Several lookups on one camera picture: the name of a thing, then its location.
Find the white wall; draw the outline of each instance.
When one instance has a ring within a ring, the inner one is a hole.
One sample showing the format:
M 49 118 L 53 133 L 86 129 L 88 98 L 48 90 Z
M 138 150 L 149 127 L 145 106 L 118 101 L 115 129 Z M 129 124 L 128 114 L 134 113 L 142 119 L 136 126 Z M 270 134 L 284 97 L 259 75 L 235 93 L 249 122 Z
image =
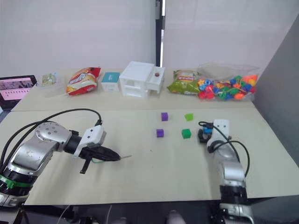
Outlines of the white wall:
M 155 63 L 154 0 L 0 3 L 0 77 Z
M 267 66 L 299 12 L 298 0 L 166 0 L 163 66 Z

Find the chip bag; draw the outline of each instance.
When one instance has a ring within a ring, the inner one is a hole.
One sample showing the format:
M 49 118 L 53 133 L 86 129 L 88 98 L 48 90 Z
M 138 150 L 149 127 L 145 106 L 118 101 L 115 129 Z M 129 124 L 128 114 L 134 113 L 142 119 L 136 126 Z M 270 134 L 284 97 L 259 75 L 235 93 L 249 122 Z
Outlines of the chip bag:
M 172 93 L 180 93 L 185 95 L 198 94 L 197 79 L 199 73 L 191 70 L 177 70 L 173 72 L 175 80 L 168 86 L 168 90 Z
M 101 68 L 84 68 L 76 72 L 67 84 L 66 93 L 79 95 L 90 92 L 97 87 Z

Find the green cube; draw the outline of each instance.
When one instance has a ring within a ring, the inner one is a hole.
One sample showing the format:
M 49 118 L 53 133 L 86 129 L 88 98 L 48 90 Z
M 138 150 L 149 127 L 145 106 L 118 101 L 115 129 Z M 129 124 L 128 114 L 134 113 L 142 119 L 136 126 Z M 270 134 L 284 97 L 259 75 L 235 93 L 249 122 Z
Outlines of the green cube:
M 191 137 L 190 129 L 183 129 L 182 136 L 183 136 L 183 139 L 189 139 Z
M 187 121 L 193 120 L 193 113 L 185 114 L 185 118 Z

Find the purple cube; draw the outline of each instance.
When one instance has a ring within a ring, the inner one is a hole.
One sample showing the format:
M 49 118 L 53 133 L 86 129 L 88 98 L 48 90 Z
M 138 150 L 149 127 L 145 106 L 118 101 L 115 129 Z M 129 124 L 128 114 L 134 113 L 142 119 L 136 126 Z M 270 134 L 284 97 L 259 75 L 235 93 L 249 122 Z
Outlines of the purple cube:
M 168 113 L 161 113 L 161 120 L 162 121 L 168 121 Z
M 157 138 L 164 137 L 164 130 L 163 129 L 157 129 Z

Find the green snack bag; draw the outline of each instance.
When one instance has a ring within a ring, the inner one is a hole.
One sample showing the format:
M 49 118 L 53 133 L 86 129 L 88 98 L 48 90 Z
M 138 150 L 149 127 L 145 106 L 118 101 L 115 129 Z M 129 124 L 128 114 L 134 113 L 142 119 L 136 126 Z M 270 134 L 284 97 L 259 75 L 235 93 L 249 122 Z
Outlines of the green snack bag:
M 176 78 L 173 83 L 168 86 L 168 90 L 172 93 L 180 93 L 185 95 L 198 94 L 199 89 L 195 78 L 199 75 L 197 72 L 187 73 L 183 70 L 173 72 Z

